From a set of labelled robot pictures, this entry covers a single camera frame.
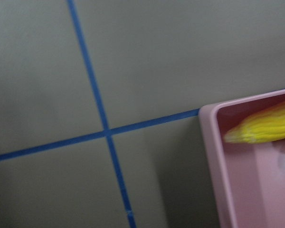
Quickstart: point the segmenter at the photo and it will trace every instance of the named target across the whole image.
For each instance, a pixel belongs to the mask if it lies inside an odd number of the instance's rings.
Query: blue line
[[[127,193],[126,186],[125,186],[124,179],[123,179],[123,174],[122,174],[122,171],[121,171],[121,168],[119,165],[118,157],[117,157],[116,150],[114,147],[114,142],[113,142],[112,136],[111,136],[111,131],[109,129],[108,120],[107,120],[106,114],[105,114],[105,108],[104,108],[104,105],[103,105],[103,102],[102,102],[102,99],[100,96],[100,91],[99,91],[98,86],[97,86],[97,81],[96,81],[96,78],[95,78],[95,75],[93,72],[92,63],[91,63],[90,56],[89,56],[89,53],[88,53],[88,50],[86,47],[84,35],[83,35],[82,30],[81,30],[81,26],[80,26],[79,18],[78,18],[77,11],[75,8],[75,4],[74,4],[73,0],[67,0],[67,3],[68,3],[68,7],[70,10],[72,19],[73,19],[76,35],[77,35],[78,42],[80,45],[80,49],[82,52],[82,56],[83,56],[83,59],[85,62],[86,70],[87,70],[87,73],[88,73],[88,76],[90,79],[91,87],[92,87],[92,90],[93,90],[93,93],[95,96],[95,100],[96,100],[97,108],[98,108],[99,115],[101,118],[101,122],[102,122],[104,132],[106,135],[108,147],[109,147],[111,158],[112,158],[112,163],[114,166],[115,174],[116,174],[117,181],[119,184],[119,188],[121,191],[121,195],[123,198],[123,204],[124,204],[125,210],[127,212],[129,225],[130,225],[130,228],[136,228],[136,224],[135,224],[135,220],[134,220],[134,216],[133,216],[133,211],[131,208],[130,200],[129,200],[128,193]]]
[[[133,130],[150,127],[150,126],[154,126],[154,125],[158,125],[162,123],[180,120],[180,119],[184,119],[184,118],[188,118],[192,116],[197,116],[199,114],[199,110],[200,109],[194,109],[194,110],[186,111],[183,113],[177,113],[177,114],[168,115],[168,116],[164,116],[164,117],[160,117],[160,118],[156,118],[152,120],[147,120],[147,121],[143,121],[139,123],[133,123],[133,124],[122,126],[122,127],[116,127],[111,130],[111,134],[124,133],[128,131],[133,131]]]
[[[0,155],[0,161],[6,160],[6,159],[11,159],[11,158],[17,158],[17,157],[32,154],[32,153],[51,150],[51,149],[59,148],[62,146],[69,146],[69,145],[76,144],[79,142],[82,143],[85,141],[98,139],[98,138],[102,138],[102,137],[105,137],[105,133],[104,132],[97,132],[97,133],[87,134],[87,135],[83,135],[83,136],[79,136],[79,137],[75,137],[75,138],[71,138],[71,139],[66,139],[66,140],[62,140],[62,141],[58,141],[58,142],[52,142],[52,143],[45,144],[42,146],[36,146],[36,147],[24,149],[24,150],[14,151],[14,152],[6,153],[6,154],[1,154]]]

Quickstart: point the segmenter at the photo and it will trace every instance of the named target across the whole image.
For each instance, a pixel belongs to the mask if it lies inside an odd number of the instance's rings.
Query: pink box
[[[209,104],[199,119],[222,228],[285,228],[285,139],[225,143],[246,116],[285,101],[285,89]]]

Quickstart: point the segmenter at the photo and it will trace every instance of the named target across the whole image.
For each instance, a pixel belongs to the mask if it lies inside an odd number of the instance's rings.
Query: yellow corn cob
[[[265,143],[285,138],[285,101],[254,113],[229,130],[228,143]]]

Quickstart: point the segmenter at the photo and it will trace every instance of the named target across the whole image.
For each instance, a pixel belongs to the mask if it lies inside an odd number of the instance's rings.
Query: toy corn
[[[285,101],[246,117],[229,130],[227,143],[265,143],[285,138]]]

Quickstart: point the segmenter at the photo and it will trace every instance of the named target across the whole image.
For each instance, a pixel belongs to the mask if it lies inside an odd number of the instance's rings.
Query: corn
[[[229,130],[227,143],[265,143],[285,138],[285,101],[246,117]]]

